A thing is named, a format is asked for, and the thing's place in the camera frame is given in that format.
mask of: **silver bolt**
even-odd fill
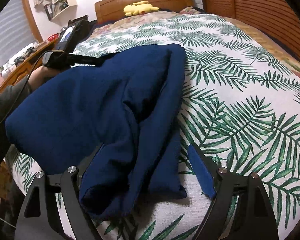
[[[252,172],[251,177],[253,177],[254,179],[257,179],[257,178],[259,178],[259,175],[256,172]]]
[[[220,167],[219,172],[222,174],[226,174],[228,172],[228,170],[225,167]]]
[[[76,170],[77,170],[77,168],[74,167],[74,166],[71,166],[71,167],[68,168],[68,172],[69,172],[69,173],[73,173],[73,172],[75,172]]]
[[[40,178],[43,177],[43,175],[44,175],[44,173],[43,173],[42,171],[39,171],[39,172],[37,173],[36,177],[37,177],[38,179],[40,179]]]

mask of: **window blind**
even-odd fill
[[[35,38],[21,0],[10,0],[0,13],[0,67]]]

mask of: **yellow plush toy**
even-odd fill
[[[158,10],[159,7],[153,7],[148,1],[134,2],[123,9],[126,16],[145,14]]]

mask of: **red bowl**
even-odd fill
[[[53,41],[59,37],[59,33],[53,34],[48,38],[48,41]]]

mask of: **blue fabric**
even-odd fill
[[[127,49],[100,68],[69,69],[34,91],[6,120],[11,143],[48,174],[103,147],[80,187],[82,207],[127,214],[140,191],[181,199],[178,114],[186,54],[177,44]]]
[[[194,173],[197,176],[203,193],[208,195],[209,198],[214,198],[214,196],[216,195],[216,191],[213,187],[213,178],[207,167],[204,165],[202,159],[197,154],[197,151],[191,144],[188,147],[188,158],[194,170]]]

